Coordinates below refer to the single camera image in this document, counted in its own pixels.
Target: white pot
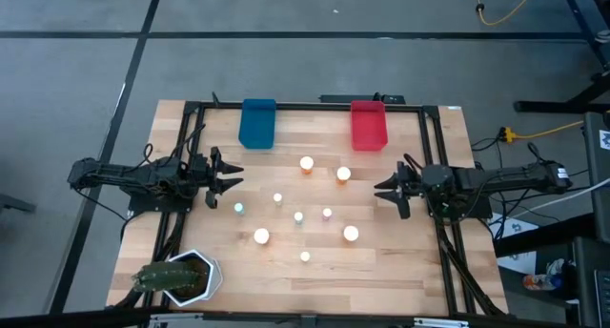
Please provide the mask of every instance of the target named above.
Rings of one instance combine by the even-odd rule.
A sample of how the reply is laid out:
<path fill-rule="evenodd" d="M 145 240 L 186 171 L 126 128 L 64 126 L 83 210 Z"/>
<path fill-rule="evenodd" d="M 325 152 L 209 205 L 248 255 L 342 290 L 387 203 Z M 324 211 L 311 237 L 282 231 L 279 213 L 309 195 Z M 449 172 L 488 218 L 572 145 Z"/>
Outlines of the white pot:
<path fill-rule="evenodd" d="M 222 283 L 222 274 L 220 273 L 220 264 L 218 263 L 218 261 L 216 259 L 206 256 L 203 253 L 200 253 L 196 250 L 190 250 L 181 255 L 171 257 L 169 261 L 180 261 L 180 259 L 185 256 L 199 257 L 204 262 L 206 262 L 208 265 L 210 265 L 210 275 L 208 276 L 208 288 L 206 289 L 206 292 L 204 292 L 203 294 L 201 294 L 197 297 L 193 297 L 193 298 L 190 298 L 185 301 L 180 301 L 178 298 L 175 298 L 169 291 L 163 291 L 165 293 L 165 295 L 167 295 L 169 298 L 171 298 L 172 301 L 179 307 L 189 305 L 197 300 L 210 299 L 214 295 L 216 290 L 218 290 L 218 288 L 220 287 L 220 284 Z"/>

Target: table leg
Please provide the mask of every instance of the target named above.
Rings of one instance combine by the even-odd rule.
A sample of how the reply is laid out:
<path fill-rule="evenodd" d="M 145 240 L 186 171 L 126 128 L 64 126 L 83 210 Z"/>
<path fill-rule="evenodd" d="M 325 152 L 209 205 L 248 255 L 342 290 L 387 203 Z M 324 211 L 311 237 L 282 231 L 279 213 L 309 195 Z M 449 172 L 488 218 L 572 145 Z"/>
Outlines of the table leg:
<path fill-rule="evenodd" d="M 36 206 L 11 197 L 10 195 L 0 194 L 0 211 L 2 211 L 2 209 L 16 209 L 22 212 L 31 213 L 36 209 Z"/>
<path fill-rule="evenodd" d="M 575 236 L 595 238 L 595 219 L 593 214 L 580 215 L 539 227 L 513 236 L 504 237 L 496 242 L 496 256 L 511 256 L 571 241 Z"/>
<path fill-rule="evenodd" d="M 591 102 L 609 90 L 610 72 L 606 72 L 591 86 L 567 101 L 517 101 L 513 105 L 518 113 L 605 113 L 610 110 L 610 104 L 591 104 Z"/>

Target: potted plant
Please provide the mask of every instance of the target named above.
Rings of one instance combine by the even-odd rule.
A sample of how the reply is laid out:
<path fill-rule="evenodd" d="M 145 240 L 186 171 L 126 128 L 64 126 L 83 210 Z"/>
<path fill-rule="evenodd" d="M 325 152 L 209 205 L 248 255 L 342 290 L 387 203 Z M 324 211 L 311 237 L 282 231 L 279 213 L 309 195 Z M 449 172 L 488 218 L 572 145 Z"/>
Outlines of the potted plant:
<path fill-rule="evenodd" d="M 135 291 L 163 291 L 182 307 L 210 299 L 220 287 L 222 275 L 218 261 L 190 250 L 168 261 L 145 265 L 132 279 Z"/>

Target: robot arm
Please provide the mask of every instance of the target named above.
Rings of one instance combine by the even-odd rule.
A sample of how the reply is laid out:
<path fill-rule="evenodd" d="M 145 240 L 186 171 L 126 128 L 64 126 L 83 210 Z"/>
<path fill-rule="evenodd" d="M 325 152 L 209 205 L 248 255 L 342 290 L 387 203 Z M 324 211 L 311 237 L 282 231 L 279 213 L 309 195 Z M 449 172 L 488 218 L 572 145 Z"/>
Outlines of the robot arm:
<path fill-rule="evenodd" d="M 92 158 L 76 161 L 72 165 L 68 182 L 80 191 L 100 185 L 118 186 L 129 195 L 130 210 L 175 212 L 189 211 L 200 187 L 207 187 L 206 204 L 217 206 L 215 195 L 222 195 L 242 178 L 220 179 L 218 174 L 243 171 L 241 167 L 222 161 L 217 147 L 212 147 L 210 164 L 208 157 L 197 154 L 191 165 L 177 157 L 163 157 L 147 165 L 136 167 L 101 163 Z"/>
<path fill-rule="evenodd" d="M 563 194 L 570 186 L 565 168 L 555 162 L 539 159 L 522 167 L 483 171 L 474 168 L 430 165 L 417 172 L 418 165 L 404 155 L 409 165 L 399 161 L 397 172 L 375 185 L 390 190 L 376 193 L 398 206 L 403 219 L 411 215 L 411 196 L 425 197 L 433 213 L 441 218 L 489 218 L 488 195 L 503 191 L 536 190 L 546 194 Z"/>

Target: plant pot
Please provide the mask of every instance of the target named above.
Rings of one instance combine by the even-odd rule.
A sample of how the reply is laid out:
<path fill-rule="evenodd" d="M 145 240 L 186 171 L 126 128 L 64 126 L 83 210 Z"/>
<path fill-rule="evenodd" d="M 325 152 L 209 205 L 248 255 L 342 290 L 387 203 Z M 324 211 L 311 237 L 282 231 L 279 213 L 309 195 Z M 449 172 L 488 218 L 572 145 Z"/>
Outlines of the plant pot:
<path fill-rule="evenodd" d="M 175 290 L 163 291 L 179 307 L 189 305 L 197 300 L 210 299 L 222 283 L 222 274 L 220 273 L 220 264 L 218 261 L 197 252 L 196 250 L 190 250 L 183 254 L 174 256 L 170 258 L 169 261 L 199 263 L 199 267 L 209 270 L 207 278 L 202 280 L 202 285 L 195 294 L 188 294 L 184 296 L 184 294 L 180 294 L 179 291 Z"/>

